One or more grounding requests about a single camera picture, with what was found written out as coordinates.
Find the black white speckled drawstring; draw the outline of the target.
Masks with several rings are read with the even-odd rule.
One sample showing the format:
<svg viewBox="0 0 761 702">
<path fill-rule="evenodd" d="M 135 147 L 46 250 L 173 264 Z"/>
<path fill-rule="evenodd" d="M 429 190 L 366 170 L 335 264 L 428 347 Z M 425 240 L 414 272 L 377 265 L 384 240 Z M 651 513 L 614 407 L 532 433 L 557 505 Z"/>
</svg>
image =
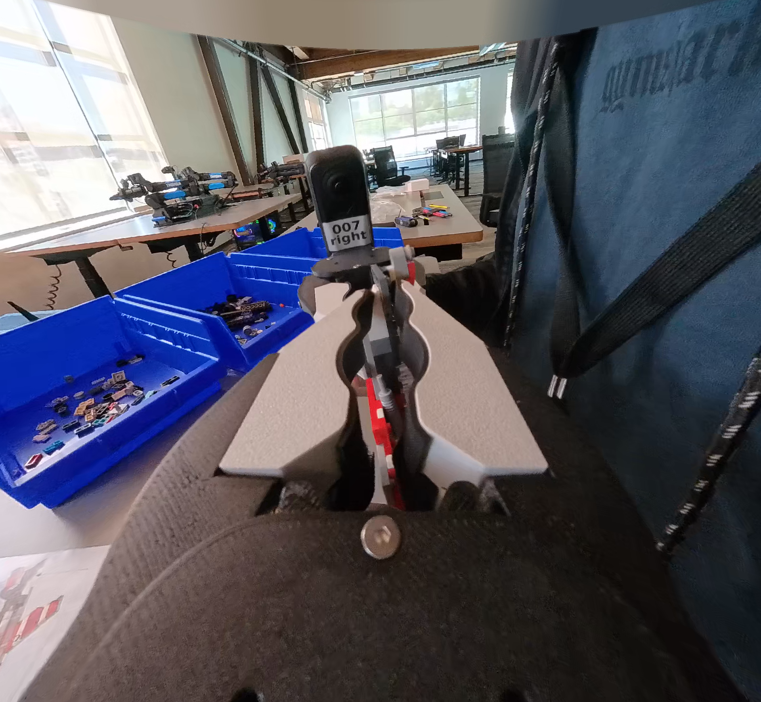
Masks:
<svg viewBox="0 0 761 702">
<path fill-rule="evenodd" d="M 711 501 L 718 481 L 737 452 L 760 410 L 760 351 L 757 350 L 743 381 L 703 457 L 699 473 L 673 519 L 662 531 L 657 551 L 670 558 Z"/>
<path fill-rule="evenodd" d="M 549 102 L 558 69 L 559 50 L 560 43 L 558 37 L 555 36 L 550 40 L 547 61 L 539 84 L 537 117 L 528 160 L 528 172 L 525 178 L 523 208 L 520 216 L 520 228 L 515 244 L 514 272 L 511 282 L 509 309 L 505 327 L 504 346 L 507 350 L 509 350 L 512 344 L 514 329 L 522 299 L 522 292 L 524 290 L 527 271 L 528 241 L 535 206 L 539 162 L 543 147 L 544 129 L 547 120 Z"/>
</svg>

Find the toy brick model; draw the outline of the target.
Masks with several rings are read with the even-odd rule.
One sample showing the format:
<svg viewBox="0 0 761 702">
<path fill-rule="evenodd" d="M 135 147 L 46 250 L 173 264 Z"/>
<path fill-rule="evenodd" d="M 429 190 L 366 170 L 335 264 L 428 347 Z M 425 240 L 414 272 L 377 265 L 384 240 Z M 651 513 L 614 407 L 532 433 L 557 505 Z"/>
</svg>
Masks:
<svg viewBox="0 0 761 702">
<path fill-rule="evenodd" d="M 360 247 L 352 264 L 373 294 L 369 331 L 363 338 L 365 383 L 375 489 L 370 507 L 405 508 L 400 482 L 402 447 L 412 375 L 403 360 L 404 289 L 414 287 L 412 252 L 405 247 Z"/>
</svg>

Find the person's right forearm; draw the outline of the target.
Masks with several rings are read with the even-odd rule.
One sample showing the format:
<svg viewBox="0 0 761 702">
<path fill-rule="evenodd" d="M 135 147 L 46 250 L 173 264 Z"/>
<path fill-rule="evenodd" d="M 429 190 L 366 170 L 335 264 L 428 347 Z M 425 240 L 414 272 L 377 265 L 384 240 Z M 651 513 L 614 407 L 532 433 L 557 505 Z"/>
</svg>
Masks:
<svg viewBox="0 0 761 702">
<path fill-rule="evenodd" d="M 429 275 L 427 297 L 489 346 L 502 346 L 503 285 L 494 253 L 459 269 Z"/>
</svg>

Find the instruction booklet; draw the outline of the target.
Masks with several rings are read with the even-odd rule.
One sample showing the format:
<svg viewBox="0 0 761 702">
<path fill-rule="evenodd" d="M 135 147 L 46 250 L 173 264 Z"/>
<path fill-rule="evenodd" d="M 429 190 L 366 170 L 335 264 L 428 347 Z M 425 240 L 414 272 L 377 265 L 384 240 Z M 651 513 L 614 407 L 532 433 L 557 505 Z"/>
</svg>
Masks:
<svg viewBox="0 0 761 702">
<path fill-rule="evenodd" d="M 1 700 L 20 700 L 71 627 L 109 546 L 1 558 Z"/>
</svg>

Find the long pale table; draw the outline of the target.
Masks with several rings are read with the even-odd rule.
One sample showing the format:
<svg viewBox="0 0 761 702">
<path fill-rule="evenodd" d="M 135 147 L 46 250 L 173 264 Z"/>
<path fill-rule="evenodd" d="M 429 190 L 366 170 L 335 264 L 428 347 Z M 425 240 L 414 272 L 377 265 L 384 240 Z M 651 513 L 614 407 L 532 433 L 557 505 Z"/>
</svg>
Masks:
<svg viewBox="0 0 761 702">
<path fill-rule="evenodd" d="M 214 215 L 191 219 L 179 224 L 158 228 L 153 225 L 150 215 L 98 225 L 74 234 L 67 234 L 26 247 L 3 250 L 3 255 L 24 256 L 43 259 L 48 265 L 62 265 L 73 262 L 78 268 L 92 297 L 111 294 L 105 281 L 92 265 L 90 258 L 111 247 L 131 247 L 147 244 L 150 248 L 168 247 L 170 250 L 184 247 L 191 261 L 200 259 L 201 248 L 207 240 L 217 234 L 234 232 L 255 221 L 266 222 L 272 214 L 287 209 L 296 219 L 293 205 L 303 199 L 298 193 L 264 196 L 233 204 Z"/>
</svg>

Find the blue plastic bin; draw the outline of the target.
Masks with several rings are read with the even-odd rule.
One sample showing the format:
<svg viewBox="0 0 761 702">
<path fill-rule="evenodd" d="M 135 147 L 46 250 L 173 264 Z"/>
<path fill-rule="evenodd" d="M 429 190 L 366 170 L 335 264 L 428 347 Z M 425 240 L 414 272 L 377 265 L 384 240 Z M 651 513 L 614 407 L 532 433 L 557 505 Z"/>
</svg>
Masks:
<svg viewBox="0 0 761 702">
<path fill-rule="evenodd" d="M 54 508 L 220 390 L 228 368 L 201 320 L 101 297 L 2 335 L 2 491 L 25 508 Z M 65 379 L 142 351 L 185 372 L 78 447 L 21 476 L 8 427 Z"/>
<path fill-rule="evenodd" d="M 223 364 L 248 372 L 312 324 L 312 316 L 300 309 L 298 289 L 312 266 L 326 257 L 318 228 L 296 228 L 242 252 L 208 255 L 123 288 L 116 296 L 201 320 Z M 272 307 L 263 322 L 248 322 L 261 334 L 242 343 L 242 324 L 231 329 L 210 311 L 233 295 Z"/>
</svg>

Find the black jacket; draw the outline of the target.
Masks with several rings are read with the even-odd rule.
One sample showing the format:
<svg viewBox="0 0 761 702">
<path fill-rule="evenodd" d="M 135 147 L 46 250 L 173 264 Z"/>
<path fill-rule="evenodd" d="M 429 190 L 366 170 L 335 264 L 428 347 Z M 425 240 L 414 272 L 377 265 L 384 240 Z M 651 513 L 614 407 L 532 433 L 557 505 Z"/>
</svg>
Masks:
<svg viewBox="0 0 761 702">
<path fill-rule="evenodd" d="M 514 146 L 509 156 L 507 177 L 497 212 L 494 253 L 480 259 L 486 269 L 486 288 L 494 290 L 495 301 L 487 303 L 485 338 L 488 344 L 505 342 L 509 318 L 509 300 L 514 281 L 517 248 L 515 246 L 522 217 L 521 198 L 524 195 L 532 149 L 539 117 L 546 118 L 539 107 L 545 90 L 544 75 L 551 69 L 553 59 L 558 64 L 549 82 L 573 77 L 584 49 L 594 43 L 597 27 L 562 36 L 519 42 L 512 74 L 509 99 L 515 127 Z"/>
</svg>

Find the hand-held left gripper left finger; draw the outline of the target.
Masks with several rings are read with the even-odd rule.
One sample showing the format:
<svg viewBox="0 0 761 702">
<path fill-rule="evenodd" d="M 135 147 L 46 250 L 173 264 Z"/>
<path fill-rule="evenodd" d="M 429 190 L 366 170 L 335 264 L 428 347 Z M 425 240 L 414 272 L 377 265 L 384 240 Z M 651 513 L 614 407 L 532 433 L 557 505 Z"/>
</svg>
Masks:
<svg viewBox="0 0 761 702">
<path fill-rule="evenodd" d="M 236 476 L 339 479 L 369 454 L 352 381 L 365 366 L 374 296 L 353 292 L 284 346 L 219 469 Z"/>
</svg>

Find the pale grey table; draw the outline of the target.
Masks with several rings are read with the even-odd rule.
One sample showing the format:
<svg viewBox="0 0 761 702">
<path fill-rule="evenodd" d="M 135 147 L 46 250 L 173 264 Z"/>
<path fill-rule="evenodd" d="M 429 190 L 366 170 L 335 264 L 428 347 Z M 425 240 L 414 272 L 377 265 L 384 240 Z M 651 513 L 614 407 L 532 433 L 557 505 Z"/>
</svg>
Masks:
<svg viewBox="0 0 761 702">
<path fill-rule="evenodd" d="M 444 219 L 430 218 L 427 223 L 419 221 L 413 228 L 400 229 L 404 243 L 412 247 L 416 255 L 427 255 L 438 261 L 461 260 L 464 246 L 482 241 L 481 223 L 446 184 L 433 184 L 431 189 L 425 191 L 372 196 L 371 214 L 380 217 L 379 220 L 373 220 L 372 224 L 378 228 L 395 227 L 397 217 L 411 216 L 422 201 L 427 205 L 442 205 L 451 216 Z"/>
</svg>

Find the black mesh office chair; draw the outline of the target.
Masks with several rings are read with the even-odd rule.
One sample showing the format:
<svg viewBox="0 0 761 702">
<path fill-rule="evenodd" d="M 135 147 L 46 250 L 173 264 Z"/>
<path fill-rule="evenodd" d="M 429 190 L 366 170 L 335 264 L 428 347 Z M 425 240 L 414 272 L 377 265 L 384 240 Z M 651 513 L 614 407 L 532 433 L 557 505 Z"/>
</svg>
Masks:
<svg viewBox="0 0 761 702">
<path fill-rule="evenodd" d="M 482 136 L 483 191 L 480 222 L 490 228 L 496 228 L 499 221 L 499 208 L 509 173 L 514 139 L 514 133 Z"/>
</svg>

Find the computer tower rainbow fan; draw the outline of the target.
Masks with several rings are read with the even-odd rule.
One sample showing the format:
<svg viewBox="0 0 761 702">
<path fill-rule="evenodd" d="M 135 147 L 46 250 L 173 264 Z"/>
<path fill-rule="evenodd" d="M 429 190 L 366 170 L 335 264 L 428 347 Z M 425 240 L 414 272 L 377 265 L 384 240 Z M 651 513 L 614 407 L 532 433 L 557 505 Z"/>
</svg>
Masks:
<svg viewBox="0 0 761 702">
<path fill-rule="evenodd" d="M 234 229 L 233 239 L 237 251 L 243 251 L 272 240 L 283 231 L 279 216 L 272 213 Z"/>
</svg>

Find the pile of small pale bricks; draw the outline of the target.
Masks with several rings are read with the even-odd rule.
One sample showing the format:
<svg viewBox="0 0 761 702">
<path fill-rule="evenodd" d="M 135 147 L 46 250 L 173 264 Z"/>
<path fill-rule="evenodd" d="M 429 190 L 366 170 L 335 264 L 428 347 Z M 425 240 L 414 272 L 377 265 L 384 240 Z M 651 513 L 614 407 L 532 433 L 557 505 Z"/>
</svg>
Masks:
<svg viewBox="0 0 761 702">
<path fill-rule="evenodd" d="M 129 410 L 181 382 L 185 372 L 138 351 L 65 379 L 51 394 L 22 407 L 8 427 L 24 477 L 113 426 Z"/>
</svg>

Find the pile of small dark bricks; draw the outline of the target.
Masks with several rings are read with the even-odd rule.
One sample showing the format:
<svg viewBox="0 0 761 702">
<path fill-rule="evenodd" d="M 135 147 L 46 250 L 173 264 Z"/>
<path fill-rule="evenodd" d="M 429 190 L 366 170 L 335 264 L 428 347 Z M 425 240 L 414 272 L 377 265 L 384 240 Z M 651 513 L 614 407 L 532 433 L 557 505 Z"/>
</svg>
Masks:
<svg viewBox="0 0 761 702">
<path fill-rule="evenodd" d="M 221 320 L 241 347 L 275 326 L 275 320 L 270 317 L 272 304 L 248 295 L 229 294 L 223 301 L 202 307 L 199 311 Z"/>
</svg>

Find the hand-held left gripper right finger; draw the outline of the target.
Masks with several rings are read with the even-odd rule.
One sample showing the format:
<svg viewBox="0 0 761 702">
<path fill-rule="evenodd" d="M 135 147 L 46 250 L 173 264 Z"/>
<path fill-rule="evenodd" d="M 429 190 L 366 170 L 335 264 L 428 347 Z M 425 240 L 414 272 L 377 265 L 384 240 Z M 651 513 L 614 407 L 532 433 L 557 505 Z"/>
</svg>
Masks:
<svg viewBox="0 0 761 702">
<path fill-rule="evenodd" d="M 543 474 L 547 460 L 481 339 L 408 282 L 400 283 L 400 323 L 400 356 L 413 379 L 405 468 L 440 491 Z"/>
</svg>

